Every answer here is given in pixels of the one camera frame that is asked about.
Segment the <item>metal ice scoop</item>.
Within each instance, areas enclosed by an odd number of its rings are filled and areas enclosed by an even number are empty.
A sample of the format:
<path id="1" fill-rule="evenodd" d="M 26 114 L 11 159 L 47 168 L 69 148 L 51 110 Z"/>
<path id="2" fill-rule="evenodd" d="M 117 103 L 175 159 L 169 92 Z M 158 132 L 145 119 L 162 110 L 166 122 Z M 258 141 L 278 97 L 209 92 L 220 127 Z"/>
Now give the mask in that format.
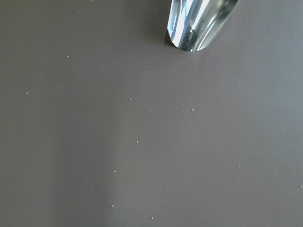
<path id="1" fill-rule="evenodd" d="M 237 3 L 236 0 L 173 0 L 167 25 L 172 44 L 187 52 L 208 47 Z"/>

